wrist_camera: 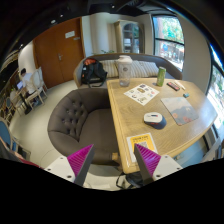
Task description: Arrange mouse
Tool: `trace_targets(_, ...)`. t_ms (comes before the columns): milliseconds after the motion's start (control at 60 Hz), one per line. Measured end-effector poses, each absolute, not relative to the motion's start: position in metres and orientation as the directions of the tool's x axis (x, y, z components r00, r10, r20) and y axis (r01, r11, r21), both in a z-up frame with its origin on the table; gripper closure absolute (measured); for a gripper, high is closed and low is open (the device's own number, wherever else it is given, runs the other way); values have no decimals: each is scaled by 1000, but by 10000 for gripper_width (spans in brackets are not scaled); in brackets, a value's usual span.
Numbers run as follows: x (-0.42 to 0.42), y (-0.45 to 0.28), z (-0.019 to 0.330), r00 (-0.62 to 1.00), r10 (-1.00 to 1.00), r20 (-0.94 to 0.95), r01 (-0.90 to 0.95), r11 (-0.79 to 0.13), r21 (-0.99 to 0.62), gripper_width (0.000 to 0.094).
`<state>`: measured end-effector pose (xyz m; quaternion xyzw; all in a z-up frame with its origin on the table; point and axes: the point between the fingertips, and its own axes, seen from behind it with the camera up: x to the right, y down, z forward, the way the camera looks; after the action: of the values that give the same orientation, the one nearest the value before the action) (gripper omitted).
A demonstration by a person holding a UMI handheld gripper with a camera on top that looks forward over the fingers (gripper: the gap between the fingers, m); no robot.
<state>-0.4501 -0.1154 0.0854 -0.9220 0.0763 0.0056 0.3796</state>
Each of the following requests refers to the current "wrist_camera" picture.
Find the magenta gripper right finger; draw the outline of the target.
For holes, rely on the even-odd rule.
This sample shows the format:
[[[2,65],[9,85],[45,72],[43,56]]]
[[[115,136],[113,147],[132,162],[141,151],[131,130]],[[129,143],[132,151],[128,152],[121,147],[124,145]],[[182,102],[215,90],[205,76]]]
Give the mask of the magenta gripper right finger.
[[[147,185],[152,183],[153,174],[158,166],[161,156],[139,144],[134,145],[134,154],[140,168],[143,184]]]

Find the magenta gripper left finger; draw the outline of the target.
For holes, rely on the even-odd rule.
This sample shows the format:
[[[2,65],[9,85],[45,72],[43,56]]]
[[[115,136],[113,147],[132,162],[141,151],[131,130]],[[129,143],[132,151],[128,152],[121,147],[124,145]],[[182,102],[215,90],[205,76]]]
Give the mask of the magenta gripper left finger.
[[[73,173],[75,174],[74,183],[76,185],[82,186],[84,184],[94,153],[95,148],[94,145],[91,144],[67,157]]]

